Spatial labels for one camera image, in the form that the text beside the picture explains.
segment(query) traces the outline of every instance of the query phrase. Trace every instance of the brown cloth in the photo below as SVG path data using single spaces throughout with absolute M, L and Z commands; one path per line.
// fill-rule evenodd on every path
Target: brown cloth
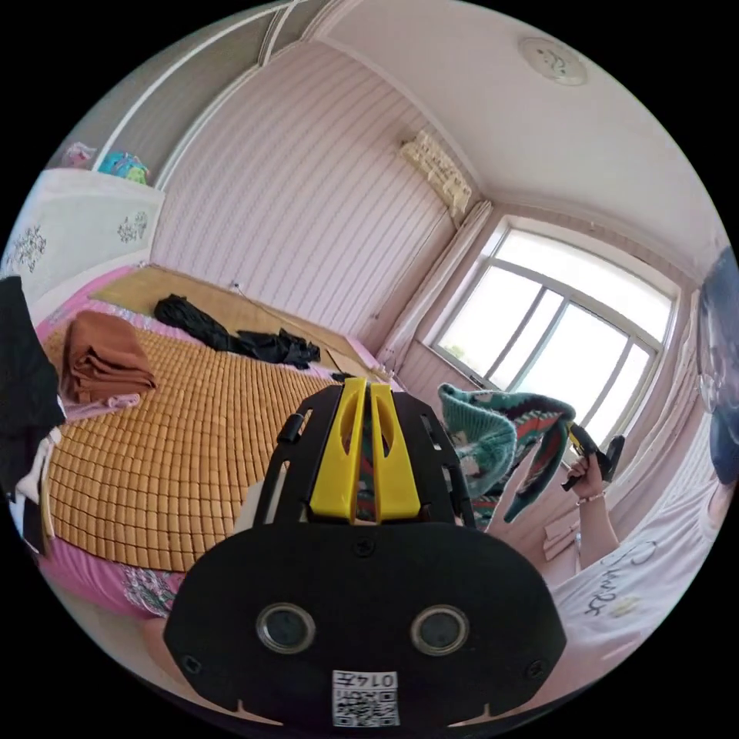
M 133 326 L 123 318 L 83 310 L 69 324 L 62 388 L 76 403 L 156 388 Z

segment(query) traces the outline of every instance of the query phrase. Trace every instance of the bracelet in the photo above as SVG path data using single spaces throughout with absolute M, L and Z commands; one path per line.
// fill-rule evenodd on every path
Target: bracelet
M 590 503 L 593 500 L 598 500 L 598 498 L 603 498 L 605 495 L 605 493 L 597 493 L 596 495 L 591 495 L 589 498 L 580 498 L 577 501 L 577 507 L 579 508 L 583 503 Z

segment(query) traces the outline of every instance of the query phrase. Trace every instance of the woman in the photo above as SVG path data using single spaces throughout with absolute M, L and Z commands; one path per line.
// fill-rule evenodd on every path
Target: woman
M 724 521 L 739 480 L 739 267 L 726 249 L 701 287 L 698 372 L 711 415 L 676 470 L 671 492 L 619 543 L 594 456 L 573 465 L 583 569 L 552 594 L 567 632 L 560 661 L 534 698 L 505 715 L 561 699 L 619 665 L 682 598 Z M 483 715 L 467 723 L 489 721 Z

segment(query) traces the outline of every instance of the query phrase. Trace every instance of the window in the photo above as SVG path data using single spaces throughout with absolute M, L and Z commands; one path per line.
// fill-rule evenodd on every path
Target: window
M 519 229 L 476 269 L 433 348 L 482 387 L 569 403 L 607 443 L 657 366 L 674 298 L 601 256 Z

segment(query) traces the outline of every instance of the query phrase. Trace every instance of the ceiling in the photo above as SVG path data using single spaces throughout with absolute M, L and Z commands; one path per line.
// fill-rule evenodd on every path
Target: ceiling
M 348 0 L 323 41 L 415 102 L 493 200 L 596 220 L 702 276 L 724 238 L 696 172 L 624 87 L 583 59 L 589 82 L 535 73 L 519 40 L 543 34 L 455 0 Z

